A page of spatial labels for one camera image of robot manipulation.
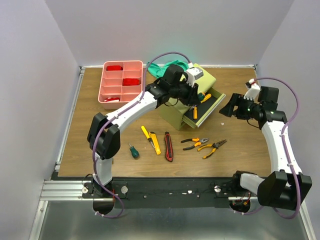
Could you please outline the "olive green drawer cabinet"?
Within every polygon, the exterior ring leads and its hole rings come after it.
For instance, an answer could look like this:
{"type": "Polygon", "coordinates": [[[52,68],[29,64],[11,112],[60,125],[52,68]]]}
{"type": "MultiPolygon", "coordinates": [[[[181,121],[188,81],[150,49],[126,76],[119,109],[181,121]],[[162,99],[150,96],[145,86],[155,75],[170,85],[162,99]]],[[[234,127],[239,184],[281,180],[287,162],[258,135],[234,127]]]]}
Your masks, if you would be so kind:
{"type": "Polygon", "coordinates": [[[213,75],[197,63],[194,66],[203,71],[203,76],[195,81],[198,84],[198,92],[209,96],[196,107],[197,118],[194,118],[194,109],[191,106],[185,106],[173,98],[167,105],[158,108],[159,115],[178,131],[185,125],[193,129],[200,127],[226,96],[214,89],[217,80],[213,75]]]}

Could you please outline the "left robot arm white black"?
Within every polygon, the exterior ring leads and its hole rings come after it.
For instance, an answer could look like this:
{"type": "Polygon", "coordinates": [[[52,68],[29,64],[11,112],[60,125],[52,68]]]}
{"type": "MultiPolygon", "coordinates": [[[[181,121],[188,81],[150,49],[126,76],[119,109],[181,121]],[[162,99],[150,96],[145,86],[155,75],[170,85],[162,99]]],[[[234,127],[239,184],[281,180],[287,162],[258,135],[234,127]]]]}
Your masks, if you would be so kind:
{"type": "Polygon", "coordinates": [[[189,65],[183,70],[171,64],[164,75],[144,90],[132,101],[108,115],[97,113],[93,119],[87,136],[92,150],[93,178],[96,181],[93,191],[101,198],[112,194],[112,161],[121,147],[121,133],[134,121],[176,99],[185,106],[200,104],[197,80],[204,73],[199,67],[189,65]]]}

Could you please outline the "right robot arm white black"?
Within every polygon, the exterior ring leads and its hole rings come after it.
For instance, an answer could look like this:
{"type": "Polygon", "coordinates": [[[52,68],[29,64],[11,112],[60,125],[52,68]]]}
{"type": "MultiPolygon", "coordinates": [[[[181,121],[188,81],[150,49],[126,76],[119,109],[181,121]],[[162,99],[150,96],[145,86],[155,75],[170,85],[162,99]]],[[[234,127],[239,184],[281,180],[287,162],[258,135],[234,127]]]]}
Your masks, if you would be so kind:
{"type": "Polygon", "coordinates": [[[241,196],[250,191],[262,206],[294,211],[300,207],[312,186],[312,179],[302,173],[290,145],[288,120],[278,107],[279,89],[252,86],[246,94],[233,93],[219,112],[240,120],[254,119],[265,138],[271,174],[261,178],[255,173],[236,171],[230,191],[241,196]]]}

